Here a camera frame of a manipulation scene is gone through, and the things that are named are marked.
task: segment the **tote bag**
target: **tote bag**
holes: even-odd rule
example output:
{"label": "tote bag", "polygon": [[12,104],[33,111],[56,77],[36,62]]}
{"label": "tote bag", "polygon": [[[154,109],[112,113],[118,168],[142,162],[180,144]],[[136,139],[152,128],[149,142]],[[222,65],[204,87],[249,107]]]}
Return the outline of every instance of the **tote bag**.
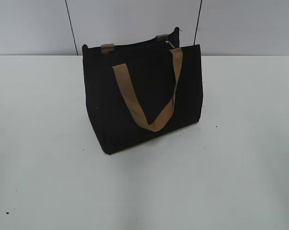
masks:
{"label": "tote bag", "polygon": [[199,121],[199,45],[179,29],[127,46],[82,47],[86,107],[103,151],[113,154]]}

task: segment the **tan strap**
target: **tan strap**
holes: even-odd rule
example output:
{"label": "tan strap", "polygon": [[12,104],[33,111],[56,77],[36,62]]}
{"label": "tan strap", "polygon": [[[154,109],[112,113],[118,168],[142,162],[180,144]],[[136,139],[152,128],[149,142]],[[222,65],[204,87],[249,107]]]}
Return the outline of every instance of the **tan strap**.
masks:
{"label": "tan strap", "polygon": [[115,44],[104,44],[101,45],[102,54],[108,54],[109,52],[113,52],[115,50]]}
{"label": "tan strap", "polygon": [[134,87],[130,79],[129,71],[127,69],[127,65],[121,64],[121,65],[113,66],[115,76],[116,76],[116,82],[119,86],[121,95],[133,119],[135,120],[138,126],[145,128],[147,130],[153,131],[153,132],[157,132],[161,130],[168,123],[168,121],[170,120],[174,112],[175,93],[176,93],[176,87],[177,87],[177,83],[179,80],[180,72],[182,69],[183,52],[181,48],[172,49],[170,51],[173,57],[172,58],[173,69],[174,69],[174,75],[175,75],[175,87],[173,91],[173,97],[168,102],[168,104],[163,108],[163,110],[157,116],[155,121],[150,125],[148,124],[146,116],[136,97]]}
{"label": "tan strap", "polygon": [[168,39],[169,35],[168,34],[161,34],[161,35],[157,35],[157,41],[163,40],[163,39]]}

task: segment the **beige strap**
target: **beige strap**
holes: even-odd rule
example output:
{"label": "beige strap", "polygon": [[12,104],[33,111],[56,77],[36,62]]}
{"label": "beige strap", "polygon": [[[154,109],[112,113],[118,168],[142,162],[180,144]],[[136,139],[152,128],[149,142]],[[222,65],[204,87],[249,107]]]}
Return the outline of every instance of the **beige strap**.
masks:
{"label": "beige strap", "polygon": [[111,44],[101,45],[101,50],[102,50],[102,54],[108,54],[109,52],[112,52],[115,50],[115,44],[111,43]]}
{"label": "beige strap", "polygon": [[163,39],[168,39],[168,34],[161,34],[161,35],[157,35],[157,41],[163,40]]}
{"label": "beige strap", "polygon": [[148,124],[148,121],[145,117],[145,114],[139,104],[139,101],[136,97],[134,87],[131,83],[129,71],[126,64],[121,64],[113,66],[116,82],[121,91],[121,95],[125,101],[126,106],[128,107],[133,119],[138,126],[148,129],[153,132],[161,130],[170,120],[173,115],[174,105],[175,105],[175,93],[176,87],[179,80],[180,72],[182,69],[183,62],[183,52],[181,48],[176,48],[170,50],[173,56],[173,69],[175,75],[175,87],[173,91],[173,97],[168,102],[168,104],[163,108],[160,114],[157,116],[155,121],[152,124]]}

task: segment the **strap loop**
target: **strap loop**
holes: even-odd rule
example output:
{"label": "strap loop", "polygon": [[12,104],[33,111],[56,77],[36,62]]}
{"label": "strap loop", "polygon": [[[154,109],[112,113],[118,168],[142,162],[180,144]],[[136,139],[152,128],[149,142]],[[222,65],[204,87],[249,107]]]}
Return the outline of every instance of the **strap loop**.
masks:
{"label": "strap loop", "polygon": [[110,52],[113,52],[115,50],[115,44],[111,43],[111,44],[101,45],[101,50],[102,50],[102,54],[108,54]]}
{"label": "strap loop", "polygon": [[156,38],[157,38],[157,41],[160,41],[160,40],[163,40],[163,39],[166,39],[168,40],[168,37],[169,35],[168,34],[161,34],[161,35],[157,35]]}

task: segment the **black tote bag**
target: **black tote bag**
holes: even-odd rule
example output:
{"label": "black tote bag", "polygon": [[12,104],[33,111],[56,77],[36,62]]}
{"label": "black tote bag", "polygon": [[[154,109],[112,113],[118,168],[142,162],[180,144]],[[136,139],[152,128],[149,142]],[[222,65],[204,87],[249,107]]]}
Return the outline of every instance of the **black tote bag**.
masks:
{"label": "black tote bag", "polygon": [[106,154],[199,121],[200,46],[178,46],[177,37],[166,35],[128,46],[83,46],[87,112]]}

